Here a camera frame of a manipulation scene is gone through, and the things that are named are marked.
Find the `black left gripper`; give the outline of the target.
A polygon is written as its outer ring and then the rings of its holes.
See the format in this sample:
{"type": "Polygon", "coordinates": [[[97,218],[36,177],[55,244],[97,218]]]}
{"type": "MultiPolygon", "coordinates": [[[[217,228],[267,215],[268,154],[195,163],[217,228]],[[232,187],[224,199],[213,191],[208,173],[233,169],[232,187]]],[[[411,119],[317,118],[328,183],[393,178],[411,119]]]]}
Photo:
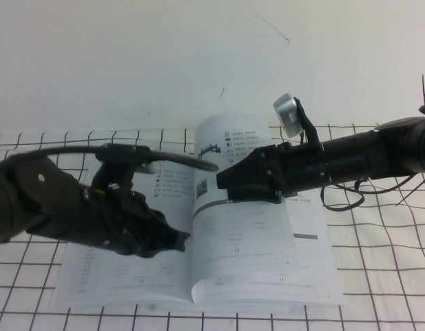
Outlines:
{"type": "Polygon", "coordinates": [[[77,243],[121,255],[142,258],[166,252],[184,252],[190,233],[173,228],[165,215],[148,206],[144,195],[102,192],[80,187],[77,243]]]}

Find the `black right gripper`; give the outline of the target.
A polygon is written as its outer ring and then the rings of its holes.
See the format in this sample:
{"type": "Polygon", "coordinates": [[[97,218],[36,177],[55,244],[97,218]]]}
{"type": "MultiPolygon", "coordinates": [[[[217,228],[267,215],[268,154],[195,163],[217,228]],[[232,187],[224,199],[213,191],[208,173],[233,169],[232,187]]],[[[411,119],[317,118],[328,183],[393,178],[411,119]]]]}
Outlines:
{"type": "Polygon", "coordinates": [[[234,202],[268,201],[280,203],[281,198],[323,188],[331,183],[328,161],[322,143],[290,143],[256,148],[244,159],[216,175],[219,189],[228,189],[234,202]],[[249,185],[256,178],[256,190],[230,189],[249,185]]]}

